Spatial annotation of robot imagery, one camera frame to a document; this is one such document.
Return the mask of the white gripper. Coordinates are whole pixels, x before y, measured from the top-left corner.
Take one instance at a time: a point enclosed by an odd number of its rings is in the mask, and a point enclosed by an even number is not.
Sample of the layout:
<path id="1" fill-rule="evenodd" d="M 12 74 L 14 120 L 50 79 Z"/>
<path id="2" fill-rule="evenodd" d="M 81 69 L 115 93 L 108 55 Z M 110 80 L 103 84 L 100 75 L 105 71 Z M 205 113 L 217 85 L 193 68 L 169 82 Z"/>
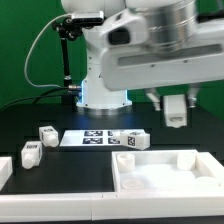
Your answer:
<path id="1" fill-rule="evenodd" d="M 105 87 L 146 89 L 156 111 L 156 87 L 190 84 L 187 103 L 194 108 L 200 83 L 224 79 L 224 19 L 199 23 L 194 12 L 126 9 L 103 23 L 100 40 Z"/>

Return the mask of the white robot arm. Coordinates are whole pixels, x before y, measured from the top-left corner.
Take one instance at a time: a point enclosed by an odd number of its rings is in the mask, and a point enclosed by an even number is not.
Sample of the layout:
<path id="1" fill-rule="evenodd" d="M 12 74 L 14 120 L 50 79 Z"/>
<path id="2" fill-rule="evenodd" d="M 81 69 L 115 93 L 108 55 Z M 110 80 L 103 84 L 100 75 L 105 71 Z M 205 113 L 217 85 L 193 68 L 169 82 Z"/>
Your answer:
<path id="1" fill-rule="evenodd" d="M 224 80 L 224 8 L 200 14 L 197 0 L 61 0 L 87 45 L 83 103 L 120 109 L 143 89 L 156 110 L 184 114 L 200 85 Z"/>

